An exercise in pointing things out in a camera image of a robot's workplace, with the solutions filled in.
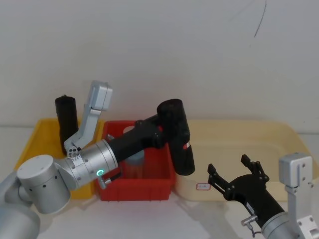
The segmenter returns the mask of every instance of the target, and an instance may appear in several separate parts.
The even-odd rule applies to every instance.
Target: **yellow bin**
[[[98,122],[93,140],[89,145],[102,138],[103,125],[103,121]],[[15,170],[28,159],[41,154],[49,154],[57,159],[65,157],[60,144],[59,122],[57,119],[40,119],[38,121],[19,161],[15,165]],[[94,182],[92,182],[77,191],[71,192],[71,199],[89,199],[94,193]]]

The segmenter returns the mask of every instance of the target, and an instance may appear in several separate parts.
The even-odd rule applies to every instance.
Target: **robotic arm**
[[[241,221],[266,239],[319,239],[319,228],[311,214],[313,188],[313,159],[303,153],[286,155],[279,160],[280,182],[288,192],[288,212],[285,212],[266,189],[269,177],[260,162],[251,162],[243,155],[242,164],[251,174],[240,176],[228,183],[220,177],[212,164],[208,166],[208,183],[224,195],[227,201],[237,201],[245,206],[250,217]],[[255,221],[261,232],[254,232]]]
[[[195,171],[186,115],[178,99],[161,103],[157,115],[137,121],[135,128],[121,137],[83,148],[92,140],[98,116],[108,108],[111,93],[109,85],[92,83],[82,125],[64,143],[66,158],[36,156],[0,184],[0,239],[37,238],[40,221],[28,208],[31,204],[40,213],[56,213],[69,202],[70,191],[95,179],[106,188],[117,177],[104,180],[102,176],[145,148],[162,148],[168,143],[175,171],[180,175]]]

